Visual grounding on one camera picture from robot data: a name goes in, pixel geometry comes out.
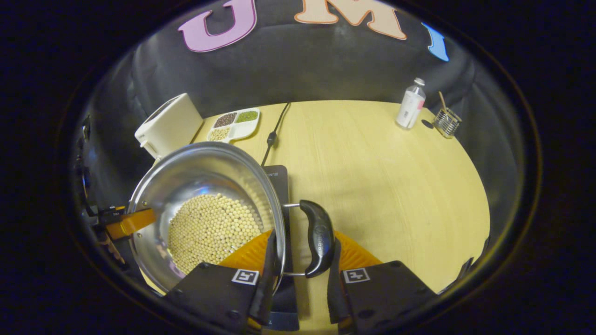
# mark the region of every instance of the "bottle label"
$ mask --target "bottle label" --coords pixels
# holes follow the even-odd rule
[[[412,128],[423,105],[424,99],[421,96],[406,91],[396,121],[403,127]]]

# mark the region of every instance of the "pot handle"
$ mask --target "pot handle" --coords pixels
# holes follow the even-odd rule
[[[284,207],[298,206],[308,217],[308,246],[311,248],[312,260],[305,273],[284,273],[284,275],[304,275],[306,278],[312,278],[322,274],[331,266],[335,250],[335,235],[331,219],[323,207],[308,200],[284,205]]]

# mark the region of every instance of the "wooden table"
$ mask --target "wooden table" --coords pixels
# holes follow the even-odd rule
[[[261,162],[266,139],[284,104],[260,107],[255,133],[231,144]],[[334,229],[383,262],[400,260],[435,292],[451,283],[462,264],[477,259],[489,234],[489,208],[480,177],[459,142],[421,120],[395,123],[399,104],[374,101],[292,103],[278,129],[267,165],[284,165],[290,202],[323,206]],[[206,140],[217,117],[204,120],[194,142]],[[310,263],[308,220],[291,213],[295,271]],[[301,331],[337,333],[329,323],[328,272],[296,278]]]

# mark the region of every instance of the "stainless steel pot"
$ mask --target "stainless steel pot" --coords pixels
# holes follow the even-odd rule
[[[277,285],[284,274],[285,228],[281,204],[273,185],[259,164],[243,150],[219,142],[187,145],[170,153],[156,163],[137,185],[128,213],[152,208],[157,221],[137,231],[130,241],[133,255],[145,275],[161,290],[168,292],[184,277],[168,251],[170,220],[190,198],[202,194],[217,194],[241,200],[256,209],[256,221],[262,232],[275,230]],[[306,200],[299,206],[309,218],[309,246],[311,265],[304,273],[314,277],[331,264],[334,236],[331,221],[325,210]]]

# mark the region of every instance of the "sectioned white dish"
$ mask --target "sectioned white dish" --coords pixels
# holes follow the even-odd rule
[[[244,121],[244,122],[236,123],[240,114],[244,113],[245,111],[257,112],[257,118],[255,120],[251,120],[251,121]],[[241,110],[237,110],[237,111],[231,111],[229,113],[222,114],[219,117],[222,117],[224,115],[231,114],[231,113],[236,113],[236,116],[234,117],[234,121],[232,123],[230,123],[229,125],[219,126],[216,128],[215,127],[215,123],[217,123],[217,120],[216,120],[215,123],[213,124],[214,126],[211,127],[211,129],[209,130],[209,133],[207,134],[207,141],[213,141],[211,139],[211,134],[213,133],[213,131],[215,129],[224,129],[226,127],[230,127],[228,136],[226,136],[224,139],[219,139],[216,142],[229,143],[232,140],[249,137],[250,135],[252,135],[252,133],[254,133],[254,130],[257,128],[257,125],[259,124],[259,119],[260,119],[260,110],[258,108],[247,108],[247,109],[241,109]]]

